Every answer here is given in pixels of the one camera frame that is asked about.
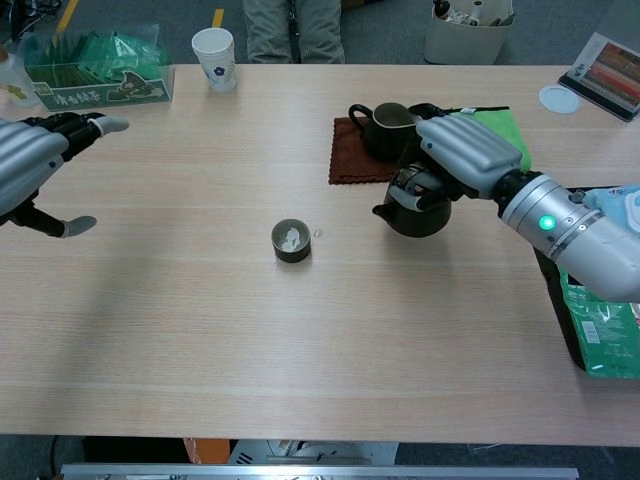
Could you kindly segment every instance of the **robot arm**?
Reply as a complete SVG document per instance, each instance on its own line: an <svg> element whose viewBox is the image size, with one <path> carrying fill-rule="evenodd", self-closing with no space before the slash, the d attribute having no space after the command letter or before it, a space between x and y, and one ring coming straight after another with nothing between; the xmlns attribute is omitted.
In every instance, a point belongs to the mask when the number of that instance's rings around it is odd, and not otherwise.
<svg viewBox="0 0 640 480"><path fill-rule="evenodd" d="M436 176L494 200L507 225L599 298L640 303L639 237L547 175L521 172L520 151L470 117L422 120L416 131Z"/></svg>
<svg viewBox="0 0 640 480"><path fill-rule="evenodd" d="M99 113L62 113L21 122L0 119L0 225L11 221L61 238L91 228L92 217L63 222L35 208L33 200L65 162L98 138L128 126L126 120Z"/></svg>

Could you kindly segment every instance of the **wooden table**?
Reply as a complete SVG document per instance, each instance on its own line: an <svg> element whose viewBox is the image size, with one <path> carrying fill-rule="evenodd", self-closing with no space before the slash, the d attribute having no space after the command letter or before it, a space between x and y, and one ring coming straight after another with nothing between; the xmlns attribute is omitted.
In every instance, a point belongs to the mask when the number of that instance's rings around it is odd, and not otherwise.
<svg viewBox="0 0 640 480"><path fill-rule="evenodd" d="M563 71L240 66L219 95L181 66L173 103L108 110L130 130L39 198L97 227L0 234L0 431L640 445L640 383L573 365L495 205L415 240L370 213L385 185L327 183L332 119L384 101L511 105L536 168L640 181L640 123L539 105ZM316 232L310 261L276 262L285 217Z"/></svg>

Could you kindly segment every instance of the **khaki pants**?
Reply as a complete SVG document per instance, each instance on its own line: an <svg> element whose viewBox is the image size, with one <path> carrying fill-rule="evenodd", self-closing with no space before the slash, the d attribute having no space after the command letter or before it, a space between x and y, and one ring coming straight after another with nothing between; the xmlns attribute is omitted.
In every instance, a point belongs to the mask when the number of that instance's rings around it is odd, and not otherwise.
<svg viewBox="0 0 640 480"><path fill-rule="evenodd" d="M292 63L289 0L242 0L251 63ZM302 63L344 63L341 0L295 0Z"/></svg>

